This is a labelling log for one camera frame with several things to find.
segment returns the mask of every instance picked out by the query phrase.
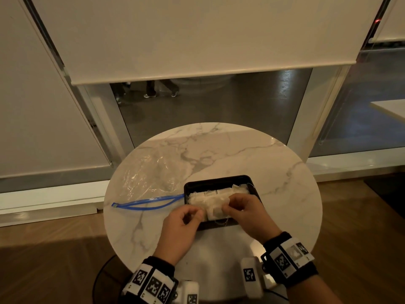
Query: glass window pane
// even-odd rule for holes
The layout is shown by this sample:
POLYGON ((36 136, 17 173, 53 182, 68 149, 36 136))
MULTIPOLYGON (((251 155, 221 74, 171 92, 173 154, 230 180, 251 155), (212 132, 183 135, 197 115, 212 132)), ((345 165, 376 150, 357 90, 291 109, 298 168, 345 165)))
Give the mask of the glass window pane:
POLYGON ((405 98, 405 49, 362 51, 310 157, 405 147, 405 123, 370 106, 405 98))
POLYGON ((131 91, 128 85, 111 86, 135 147, 160 132, 198 122, 243 125, 286 144, 310 75, 308 68, 132 82, 131 91), (149 98, 144 97, 147 87, 149 98))

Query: right hand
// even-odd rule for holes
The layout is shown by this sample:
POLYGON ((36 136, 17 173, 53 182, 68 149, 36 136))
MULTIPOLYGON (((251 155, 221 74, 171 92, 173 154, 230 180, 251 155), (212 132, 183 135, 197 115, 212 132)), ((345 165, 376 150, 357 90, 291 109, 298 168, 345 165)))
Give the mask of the right hand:
POLYGON ((249 236, 264 244, 281 234, 281 229, 255 195, 236 193, 229 199, 229 205, 223 204, 222 211, 234 218, 249 236))

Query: left hand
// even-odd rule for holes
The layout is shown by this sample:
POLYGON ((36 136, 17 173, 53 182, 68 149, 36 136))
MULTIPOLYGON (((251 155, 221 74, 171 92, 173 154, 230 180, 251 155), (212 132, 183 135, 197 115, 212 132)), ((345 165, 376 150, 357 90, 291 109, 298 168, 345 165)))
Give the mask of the left hand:
POLYGON ((175 266, 190 250, 197 228, 204 220, 200 207, 183 205, 174 209, 163 221, 162 233, 153 256, 175 266), (191 217, 186 224, 183 220, 191 217))

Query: white marble tabletop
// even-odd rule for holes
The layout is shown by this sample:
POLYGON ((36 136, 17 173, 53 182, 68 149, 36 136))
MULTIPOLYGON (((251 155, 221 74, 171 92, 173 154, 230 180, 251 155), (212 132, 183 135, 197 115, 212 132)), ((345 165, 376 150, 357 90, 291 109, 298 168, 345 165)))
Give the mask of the white marble tabletop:
MULTIPOLYGON (((143 212, 113 208, 113 202, 182 194, 186 182, 235 175, 250 176, 277 225, 312 250, 320 231, 322 204, 315 179, 301 159, 255 129, 195 123, 150 138, 115 171, 104 201, 104 223, 114 251, 135 271, 154 252, 163 219, 184 200, 143 212)), ((175 277, 199 282, 201 300, 242 297, 246 294, 240 260, 263 253, 264 248, 239 225, 199 231, 176 266, 175 277)))

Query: wooden floor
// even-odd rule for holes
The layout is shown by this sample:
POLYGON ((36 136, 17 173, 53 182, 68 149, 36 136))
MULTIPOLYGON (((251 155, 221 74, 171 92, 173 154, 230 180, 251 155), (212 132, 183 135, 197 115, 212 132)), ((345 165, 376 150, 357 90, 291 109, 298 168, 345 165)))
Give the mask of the wooden floor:
MULTIPOLYGON (((405 220, 361 180, 319 184, 324 214, 313 250, 344 303, 405 303, 405 220)), ((1 303, 91 303, 114 255, 103 215, 0 228, 1 303)))

